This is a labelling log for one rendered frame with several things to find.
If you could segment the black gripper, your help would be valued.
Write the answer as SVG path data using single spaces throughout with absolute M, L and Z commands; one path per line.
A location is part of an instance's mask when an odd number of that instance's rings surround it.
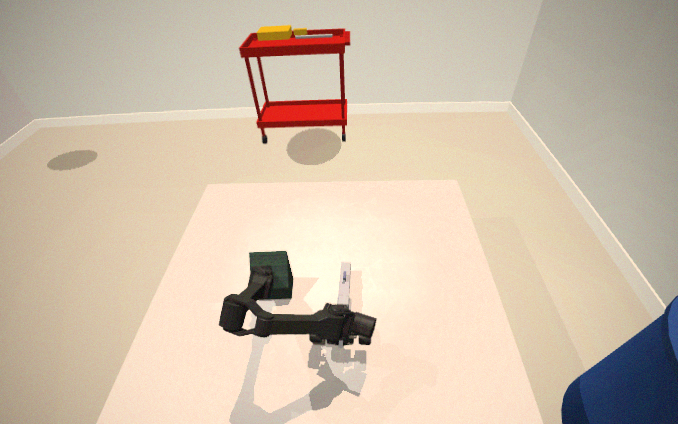
M 372 343 L 372 339 L 369 339 L 369 338 L 366 338 L 366 337 L 363 337 L 363 336 L 360 336 L 358 334 L 351 332 L 350 336 L 349 336 L 349 340 L 341 340 L 341 341 L 343 341 L 343 346 L 344 345 L 353 345 L 354 339 L 357 339 L 357 336 L 359 336 L 358 343 L 361 344 L 361 345 L 370 345 Z M 320 338 L 318 338 L 316 335 L 309 335 L 309 341 L 310 342 L 322 342 L 322 340 Z M 327 343 L 339 345 L 339 341 L 327 341 Z

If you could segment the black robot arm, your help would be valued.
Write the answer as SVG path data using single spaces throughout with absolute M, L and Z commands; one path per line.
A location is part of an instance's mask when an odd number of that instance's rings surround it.
M 326 341 L 349 340 L 352 332 L 372 339 L 377 318 L 351 311 L 347 304 L 326 302 L 323 309 L 313 314 L 272 314 L 263 310 L 256 301 L 271 295 L 273 273 L 268 266 L 252 267 L 248 286 L 240 294 L 224 298 L 218 326 L 225 332 L 238 337 L 316 335 Z M 248 310 L 257 317 L 256 324 L 254 328 L 244 329 Z

